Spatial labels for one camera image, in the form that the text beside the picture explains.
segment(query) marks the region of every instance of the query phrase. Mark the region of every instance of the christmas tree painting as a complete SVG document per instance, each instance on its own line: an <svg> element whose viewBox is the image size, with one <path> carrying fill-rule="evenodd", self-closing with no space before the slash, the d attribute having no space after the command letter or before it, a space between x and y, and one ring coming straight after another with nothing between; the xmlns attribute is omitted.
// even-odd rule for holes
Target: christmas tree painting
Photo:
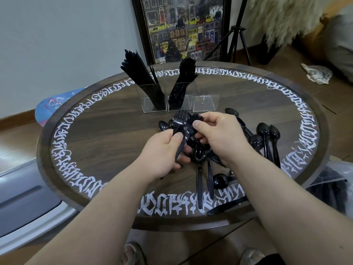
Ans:
<svg viewBox="0 0 353 265"><path fill-rule="evenodd" d="M169 39L168 41L168 50L165 54L165 61L166 62L176 62L176 61L182 61L182 55L179 51L179 49L176 47L172 39Z"/></svg>

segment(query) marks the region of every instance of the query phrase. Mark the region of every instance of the table surface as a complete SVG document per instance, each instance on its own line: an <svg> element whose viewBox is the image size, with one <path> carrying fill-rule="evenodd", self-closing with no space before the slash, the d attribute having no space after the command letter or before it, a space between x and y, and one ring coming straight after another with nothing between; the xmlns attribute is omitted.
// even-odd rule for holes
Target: table surface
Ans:
<svg viewBox="0 0 353 265"><path fill-rule="evenodd" d="M221 75L208 74L218 66ZM156 65L160 80L175 82L178 63ZM231 107L256 132L259 122L281 132L278 151L282 169L307 187L328 160L329 129L320 105L302 88L271 72L225 62L197 62L197 87L224 84L217 111ZM143 113L134 82L120 73L84 89L48 120L37 146L38 168L47 184L69 205L82 210L116 174L139 155L174 112ZM207 216L216 205L244 196L237 181L224 190L207 191L203 166L204 203L196 204L196 164L150 184L141 199L133 227L145 230L197 230L254 217L249 202L226 213ZM213 174L229 170L212 163Z"/></svg>

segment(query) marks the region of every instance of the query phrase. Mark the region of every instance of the fingernail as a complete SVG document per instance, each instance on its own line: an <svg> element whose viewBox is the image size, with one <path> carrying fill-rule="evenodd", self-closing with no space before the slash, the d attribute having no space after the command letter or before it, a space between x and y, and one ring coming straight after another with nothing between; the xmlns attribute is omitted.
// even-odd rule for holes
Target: fingernail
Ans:
<svg viewBox="0 0 353 265"><path fill-rule="evenodd" d="M196 127L199 125L199 123L200 123L200 121L199 121L199 120L196 120L196 121L194 121L194 122L192 123L192 126L193 126L194 128L196 128Z"/></svg>
<svg viewBox="0 0 353 265"><path fill-rule="evenodd" d="M183 138L184 137L181 132L176 133L175 136L178 137L178 138Z"/></svg>

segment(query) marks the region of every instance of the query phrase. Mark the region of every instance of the picture frame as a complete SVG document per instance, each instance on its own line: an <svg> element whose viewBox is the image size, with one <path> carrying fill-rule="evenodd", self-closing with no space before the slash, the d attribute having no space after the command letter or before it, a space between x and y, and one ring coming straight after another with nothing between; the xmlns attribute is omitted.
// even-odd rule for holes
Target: picture frame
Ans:
<svg viewBox="0 0 353 265"><path fill-rule="evenodd" d="M231 3L232 0L132 0L147 64L205 58L229 31ZM227 48L226 39L208 60L226 61Z"/></svg>

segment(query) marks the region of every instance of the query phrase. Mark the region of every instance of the clear acrylic holder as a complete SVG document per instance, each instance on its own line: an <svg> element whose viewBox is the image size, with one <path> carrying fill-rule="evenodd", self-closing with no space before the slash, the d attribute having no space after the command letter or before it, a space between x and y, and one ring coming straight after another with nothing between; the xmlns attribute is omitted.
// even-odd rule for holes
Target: clear acrylic holder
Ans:
<svg viewBox="0 0 353 265"><path fill-rule="evenodd" d="M218 67L197 67L196 70L200 75L196 78L192 111L216 111L224 87L221 72Z"/></svg>
<svg viewBox="0 0 353 265"><path fill-rule="evenodd" d="M167 105L165 103L165 85L164 84L158 84L161 86L162 92L164 94L164 98L163 98L163 103L165 105L165 109L161 110L161 109L157 109L151 99L148 97L148 95L141 89L141 87L139 85L136 84L136 90L137 90L137 94L138 97L140 99L140 103L143 109L144 113L148 113L148 112L165 112L167 110ZM150 84L150 85L141 85L143 88L144 87L153 87L154 85Z"/></svg>
<svg viewBox="0 0 353 265"><path fill-rule="evenodd" d="M168 111L169 112L174 112L174 111L177 111L179 109L184 109L184 110L191 110L192 109L192 98L193 98L193 94L194 94L194 91L195 91L195 87L196 87L196 84L195 84L195 81L191 82L188 84L187 88L186 88L186 92L185 92L185 97L184 97L184 101L183 101L183 104L180 108L176 108L176 109L171 109L170 108L170 105L169 105L169 96L170 96L170 93L172 92L172 89L175 87L183 87L185 84L187 83L178 83L178 84L175 84L175 83L166 83L165 84L165 91L167 93L166 95L166 103L167 103L167 107L168 107Z"/></svg>

